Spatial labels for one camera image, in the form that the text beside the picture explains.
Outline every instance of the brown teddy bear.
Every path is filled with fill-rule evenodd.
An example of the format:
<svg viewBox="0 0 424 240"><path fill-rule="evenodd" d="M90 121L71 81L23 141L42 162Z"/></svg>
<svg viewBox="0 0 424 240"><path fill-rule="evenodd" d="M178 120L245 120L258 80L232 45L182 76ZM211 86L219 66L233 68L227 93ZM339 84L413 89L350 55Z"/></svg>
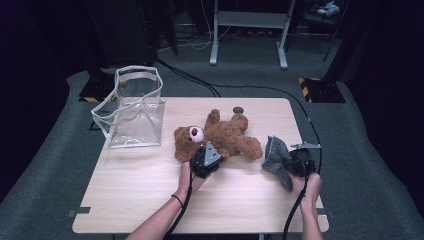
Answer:
<svg viewBox="0 0 424 240"><path fill-rule="evenodd" d="M248 127L248 119L241 113L235 113L230 121L220 121L218 109L213 109L205 127L179 127L174 131L175 159L190 161L200 146L207 141L227 160L230 156L243 153L252 160L262 157L261 143L254 137L243 135Z"/></svg>

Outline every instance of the handheld controller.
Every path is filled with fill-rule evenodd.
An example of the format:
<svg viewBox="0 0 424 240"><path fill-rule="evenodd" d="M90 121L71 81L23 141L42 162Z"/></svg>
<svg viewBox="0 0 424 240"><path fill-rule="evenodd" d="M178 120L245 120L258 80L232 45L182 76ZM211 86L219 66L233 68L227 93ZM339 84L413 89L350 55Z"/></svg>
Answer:
<svg viewBox="0 0 424 240"><path fill-rule="evenodd" d="M284 161L284 168L288 172L299 177L306 177L316 171L315 161L311 160L309 149L296 149L289 154L291 158Z"/></svg>
<svg viewBox="0 0 424 240"><path fill-rule="evenodd" d="M212 143L197 149L191 162L191 169L197 177L207 178L211 173L219 168L219 164L224 160L221 154L215 149Z"/></svg>

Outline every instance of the transparent bag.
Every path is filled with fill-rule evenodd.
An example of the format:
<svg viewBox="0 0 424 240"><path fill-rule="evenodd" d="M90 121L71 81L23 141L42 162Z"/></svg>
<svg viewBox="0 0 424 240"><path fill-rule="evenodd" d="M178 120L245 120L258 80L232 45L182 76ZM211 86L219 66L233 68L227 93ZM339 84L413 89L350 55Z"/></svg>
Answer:
<svg viewBox="0 0 424 240"><path fill-rule="evenodd" d="M91 110L110 148L157 146L161 142L165 101L162 79L154 67L116 70L115 88Z"/></svg>

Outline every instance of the dark background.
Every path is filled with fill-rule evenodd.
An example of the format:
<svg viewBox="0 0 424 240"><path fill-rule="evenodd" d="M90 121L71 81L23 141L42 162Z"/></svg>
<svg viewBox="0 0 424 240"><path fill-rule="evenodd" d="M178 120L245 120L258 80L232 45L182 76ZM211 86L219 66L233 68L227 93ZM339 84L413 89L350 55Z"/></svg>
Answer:
<svg viewBox="0 0 424 240"><path fill-rule="evenodd" d="M359 26L372 29L347 85L369 139L423 216L422 5L417 0L356 2L349 22L361 23L368 14L373 22ZM108 65L82 1L2 1L0 11L3 199L60 114L69 93L66 78L86 70L87 62L91 67ZM357 42L346 42L341 51L357 47ZM350 54L336 56L339 62L334 64L346 67Z"/></svg>

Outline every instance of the bracelet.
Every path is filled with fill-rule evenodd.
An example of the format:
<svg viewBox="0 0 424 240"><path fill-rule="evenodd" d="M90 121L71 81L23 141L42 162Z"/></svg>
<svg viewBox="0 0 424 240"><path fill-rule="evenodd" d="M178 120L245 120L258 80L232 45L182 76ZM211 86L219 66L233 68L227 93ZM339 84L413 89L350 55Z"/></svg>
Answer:
<svg viewBox="0 0 424 240"><path fill-rule="evenodd" d="M183 208L183 202L181 202L181 200L177 196L175 196L174 194L172 194L171 197L176 198L178 200L178 202L180 202L181 208Z"/></svg>

